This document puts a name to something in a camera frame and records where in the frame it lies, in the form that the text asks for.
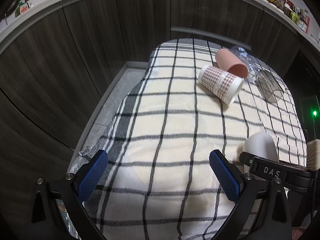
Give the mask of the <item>clear plastic cup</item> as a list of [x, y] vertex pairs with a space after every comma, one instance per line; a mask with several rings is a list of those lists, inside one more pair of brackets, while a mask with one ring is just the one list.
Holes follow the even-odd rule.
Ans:
[[247, 67], [248, 83], [255, 83], [261, 96], [269, 103], [276, 103], [282, 98], [284, 91], [270, 70], [263, 68], [244, 48], [233, 46], [230, 51]]

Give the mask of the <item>red checkered white cup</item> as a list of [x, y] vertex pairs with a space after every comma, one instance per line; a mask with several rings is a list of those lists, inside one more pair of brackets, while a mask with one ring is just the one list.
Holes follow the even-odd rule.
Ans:
[[198, 80], [228, 107], [236, 100], [244, 84], [242, 77], [210, 65], [200, 70]]

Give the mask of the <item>pink plastic cup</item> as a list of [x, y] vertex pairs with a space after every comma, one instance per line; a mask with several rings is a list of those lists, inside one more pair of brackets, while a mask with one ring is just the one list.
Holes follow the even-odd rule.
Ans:
[[220, 69], [230, 72], [238, 77], [247, 78], [248, 68], [228, 49], [220, 49], [215, 54], [215, 61]]

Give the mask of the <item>black and white plaid cloth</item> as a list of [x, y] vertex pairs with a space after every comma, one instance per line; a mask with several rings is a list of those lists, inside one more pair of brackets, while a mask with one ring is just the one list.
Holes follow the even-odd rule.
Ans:
[[89, 217], [107, 239], [211, 239], [234, 204], [209, 165], [220, 150], [233, 164], [245, 140], [268, 133], [280, 160], [306, 164], [306, 141], [284, 81], [276, 103], [244, 83], [226, 106], [198, 82], [219, 46], [197, 39], [160, 44], [141, 81], [125, 96], [97, 142], [72, 171], [98, 150], [108, 166], [88, 201]]

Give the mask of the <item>dark wood cabinet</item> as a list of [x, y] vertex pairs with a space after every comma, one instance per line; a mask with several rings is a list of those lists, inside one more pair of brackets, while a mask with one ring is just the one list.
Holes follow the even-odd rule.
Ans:
[[175, 37], [241, 42], [284, 76], [319, 45], [265, 0], [46, 0], [1, 32], [2, 229], [20, 238], [37, 178], [61, 178], [107, 90]]

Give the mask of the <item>red and green box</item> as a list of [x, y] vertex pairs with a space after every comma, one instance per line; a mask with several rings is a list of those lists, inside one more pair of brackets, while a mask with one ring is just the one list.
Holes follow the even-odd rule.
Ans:
[[17, 18], [18, 16], [20, 16], [21, 14], [26, 12], [29, 8], [30, 8], [30, 6], [29, 6], [28, 2], [20, 1], [18, 3], [18, 7], [15, 10], [15, 17]]

